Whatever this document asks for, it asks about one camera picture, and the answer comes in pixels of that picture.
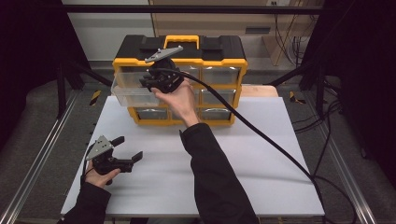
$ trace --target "handle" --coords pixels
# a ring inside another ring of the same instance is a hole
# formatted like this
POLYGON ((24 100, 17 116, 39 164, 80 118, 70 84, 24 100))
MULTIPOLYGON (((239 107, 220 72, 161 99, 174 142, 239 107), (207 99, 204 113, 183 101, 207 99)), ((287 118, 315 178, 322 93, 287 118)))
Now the handle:
POLYGON ((166 49, 168 42, 195 42, 197 49, 199 49, 199 36, 198 35, 167 35, 163 48, 166 49))

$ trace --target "white tabletop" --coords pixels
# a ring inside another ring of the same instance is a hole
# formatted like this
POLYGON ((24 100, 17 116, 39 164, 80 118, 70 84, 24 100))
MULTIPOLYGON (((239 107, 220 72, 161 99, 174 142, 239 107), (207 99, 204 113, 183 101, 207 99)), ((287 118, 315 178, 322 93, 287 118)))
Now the white tabletop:
MULTIPOLYGON (((305 169, 306 164, 279 97, 241 97, 238 112, 283 147, 305 169)), ((113 156, 130 159, 143 151, 131 173, 121 173, 106 187, 112 217, 197 217, 190 155, 181 144, 183 126, 139 126, 117 98, 109 96, 90 144, 100 135, 125 136, 113 156)), ((245 188, 258 217, 324 215, 313 184, 289 159, 239 119, 232 126, 212 127, 213 133, 245 188)), ((61 214, 76 203, 82 163, 61 214)))

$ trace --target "black sleeve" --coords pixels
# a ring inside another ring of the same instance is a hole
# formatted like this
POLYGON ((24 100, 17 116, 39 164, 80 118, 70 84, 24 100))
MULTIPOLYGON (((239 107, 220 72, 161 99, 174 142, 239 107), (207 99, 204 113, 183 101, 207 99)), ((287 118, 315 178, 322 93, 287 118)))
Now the black sleeve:
POLYGON ((204 123, 188 128, 180 136, 191 155, 194 194, 205 224, 259 223, 233 167, 204 123))
POLYGON ((76 205, 58 224, 103 224, 111 194, 90 183, 82 185, 76 205))

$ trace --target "yellow storage case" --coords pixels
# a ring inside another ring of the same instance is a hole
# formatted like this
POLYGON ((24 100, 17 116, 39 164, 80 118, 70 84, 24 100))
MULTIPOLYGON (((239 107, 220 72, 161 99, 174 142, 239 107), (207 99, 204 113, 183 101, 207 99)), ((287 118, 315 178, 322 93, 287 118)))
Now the yellow storage case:
MULTIPOLYGON (((147 75, 153 63, 145 59, 158 49, 183 47, 171 55, 180 71, 188 72, 215 89, 233 107, 237 108, 243 75, 248 61, 239 36, 222 35, 168 35, 146 37, 125 36, 113 61, 115 78, 111 88, 121 105, 127 106, 134 122, 141 125, 173 125, 182 121, 146 88, 141 88, 139 78, 147 75)), ((192 82, 199 118, 209 125, 232 125, 234 115, 226 109, 204 86, 192 82)))

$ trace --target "gray floor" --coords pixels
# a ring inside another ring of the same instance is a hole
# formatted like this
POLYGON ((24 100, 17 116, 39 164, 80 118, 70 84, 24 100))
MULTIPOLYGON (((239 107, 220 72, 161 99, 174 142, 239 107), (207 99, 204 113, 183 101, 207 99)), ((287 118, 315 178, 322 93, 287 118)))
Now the gray floor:
MULTIPOLYGON (((249 71, 244 78, 247 84, 262 84, 273 80, 293 68, 293 64, 283 62, 279 67, 273 67, 268 54, 263 48, 262 42, 257 37, 243 38, 249 71)), ((111 69, 100 69, 102 73, 111 77, 111 69)), ((94 129, 94 123, 98 120, 101 108, 106 97, 110 94, 109 89, 94 80, 85 77, 87 84, 84 91, 80 91, 76 106, 70 114, 69 120, 62 128, 62 133, 56 141, 53 150, 43 166, 40 176, 35 182, 29 196, 23 204, 18 217, 19 220, 29 219, 27 223, 46 223, 45 220, 59 218, 59 213, 65 200, 65 193, 70 187, 76 174, 78 165, 86 148, 86 143, 91 139, 90 132, 94 129), (89 105, 95 91, 101 90, 95 105, 89 105)), ((278 86, 277 91, 283 97, 292 122, 310 118, 314 115, 309 104, 299 104, 290 101, 290 91, 295 93, 299 100, 307 100, 313 95, 313 91, 301 92, 296 83, 299 77, 295 77, 285 84, 278 86)), ((329 79, 338 85, 338 80, 329 79)), ((330 92, 326 91, 325 100, 336 100, 330 92)), ((18 187, 28 173, 35 156, 46 141, 57 114, 57 91, 56 83, 50 82, 31 91, 27 96, 27 106, 21 116, 18 127, 14 130, 6 146, 0 152, 0 213, 4 213, 18 187)), ((298 129, 306 126, 314 119, 294 124, 298 129)), ((351 173, 355 177, 364 199, 370 206, 377 223, 396 223, 396 190, 390 185, 382 174, 375 161, 361 157, 360 146, 354 133, 342 113, 335 112, 331 115, 332 138, 338 146, 342 156, 346 160, 351 173)), ((297 133, 300 147, 305 161, 313 172, 318 156, 324 145, 319 127, 308 132, 297 133)), ((318 172, 330 179, 340 188, 344 188, 329 151, 325 154, 318 172)), ((328 184, 319 182, 323 194, 326 216, 337 223, 350 223, 352 209, 343 196, 328 184)), ((268 217, 262 223, 314 223, 318 217, 268 217)))

